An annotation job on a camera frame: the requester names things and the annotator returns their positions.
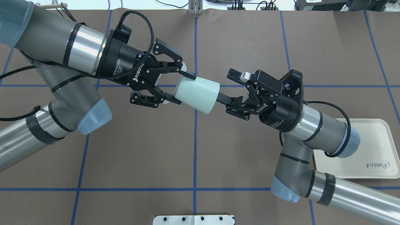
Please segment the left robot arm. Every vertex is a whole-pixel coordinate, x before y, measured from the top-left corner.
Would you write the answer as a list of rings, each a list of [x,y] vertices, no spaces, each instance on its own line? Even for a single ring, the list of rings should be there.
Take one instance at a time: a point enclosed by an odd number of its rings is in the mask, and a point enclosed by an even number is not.
[[[90,78],[106,79],[132,89],[130,102],[157,108],[181,104],[157,86],[162,74],[179,73],[190,81],[181,54],[154,37],[142,13],[125,11],[108,35],[60,17],[33,2],[2,0],[1,43],[19,50],[31,63],[6,74],[35,69],[55,100],[18,117],[1,130],[1,171],[77,130],[89,134],[112,119],[106,101]]]

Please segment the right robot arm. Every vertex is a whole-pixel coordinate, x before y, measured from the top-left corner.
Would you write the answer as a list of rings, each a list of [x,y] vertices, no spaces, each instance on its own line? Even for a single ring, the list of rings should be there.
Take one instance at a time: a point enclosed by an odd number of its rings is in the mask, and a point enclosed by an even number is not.
[[[218,94],[216,101],[227,114],[246,121],[254,114],[279,131],[282,150],[270,188],[274,195],[292,203],[308,198],[380,224],[399,224],[399,198],[309,168],[315,149],[330,158],[347,158],[361,138],[340,107],[321,102],[339,110],[344,122],[309,106],[301,72],[293,69],[276,79],[261,70],[251,74],[231,68],[227,78],[247,90],[240,97]]]

